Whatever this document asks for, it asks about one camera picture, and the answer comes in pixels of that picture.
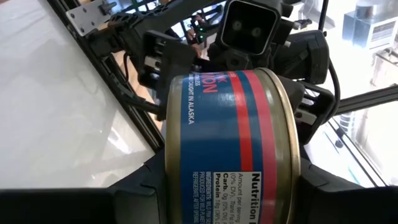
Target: nutrition facts label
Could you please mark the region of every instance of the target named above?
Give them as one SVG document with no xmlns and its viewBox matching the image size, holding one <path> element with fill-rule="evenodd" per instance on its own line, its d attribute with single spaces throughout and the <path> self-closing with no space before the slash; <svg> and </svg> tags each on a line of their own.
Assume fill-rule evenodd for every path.
<svg viewBox="0 0 398 224">
<path fill-rule="evenodd" d="M 213 224 L 257 224 L 261 172 L 213 173 Z"/>
</svg>

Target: metal frame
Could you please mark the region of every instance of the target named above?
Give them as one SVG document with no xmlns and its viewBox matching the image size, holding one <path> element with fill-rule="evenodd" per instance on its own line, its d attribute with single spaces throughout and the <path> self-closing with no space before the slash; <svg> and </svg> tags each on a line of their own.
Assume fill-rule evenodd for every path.
<svg viewBox="0 0 398 224">
<path fill-rule="evenodd" d="M 136 125 L 148 145 L 155 153 L 161 151 L 165 145 L 164 139 L 152 118 L 145 111 L 138 110 L 124 101 L 124 93 L 121 91 L 121 87 L 135 96 L 136 92 L 132 89 L 129 83 L 125 84 L 120 82 L 120 79 L 123 79 L 124 75 L 119 66 L 117 66 L 114 57 L 109 55 L 108 57 L 102 58 L 102 60 L 96 57 L 94 52 L 91 50 L 88 41 L 84 37 L 80 37 L 75 33 L 72 25 L 67 19 L 65 13 L 70 9 L 80 6 L 80 3 L 77 0 L 48 0 L 48 3 L 51 5 L 65 27 L 71 32 L 71 35 L 112 91 L 113 95 L 119 101 L 132 122 Z"/>
</svg>

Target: white surface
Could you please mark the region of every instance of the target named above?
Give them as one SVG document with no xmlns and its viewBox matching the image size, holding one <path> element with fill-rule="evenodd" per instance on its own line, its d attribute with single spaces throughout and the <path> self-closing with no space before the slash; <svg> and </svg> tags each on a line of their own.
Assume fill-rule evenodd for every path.
<svg viewBox="0 0 398 224">
<path fill-rule="evenodd" d="M 154 153 L 47 1 L 0 4 L 0 188 L 107 187 Z"/>
</svg>

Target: black plastic housing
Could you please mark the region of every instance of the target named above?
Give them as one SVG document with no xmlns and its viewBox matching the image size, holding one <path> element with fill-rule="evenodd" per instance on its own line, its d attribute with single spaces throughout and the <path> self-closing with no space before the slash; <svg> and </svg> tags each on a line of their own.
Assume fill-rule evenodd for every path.
<svg viewBox="0 0 398 224">
<path fill-rule="evenodd" d="M 323 32 L 292 34 L 287 41 L 290 47 L 282 46 L 278 50 L 273 71 L 289 79 L 304 79 L 312 85 L 324 83 L 329 68 L 329 47 Z"/>
</svg>

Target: metal plate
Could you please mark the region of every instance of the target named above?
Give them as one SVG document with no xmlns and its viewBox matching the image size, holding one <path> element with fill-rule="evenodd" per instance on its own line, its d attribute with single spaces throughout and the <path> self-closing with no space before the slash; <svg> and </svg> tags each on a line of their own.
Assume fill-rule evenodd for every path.
<svg viewBox="0 0 398 224">
<path fill-rule="evenodd" d="M 88 34 L 111 17 L 109 14 L 105 16 L 102 14 L 99 8 L 102 4 L 104 4 L 102 0 L 97 0 L 66 12 L 69 21 L 79 35 Z"/>
</svg>

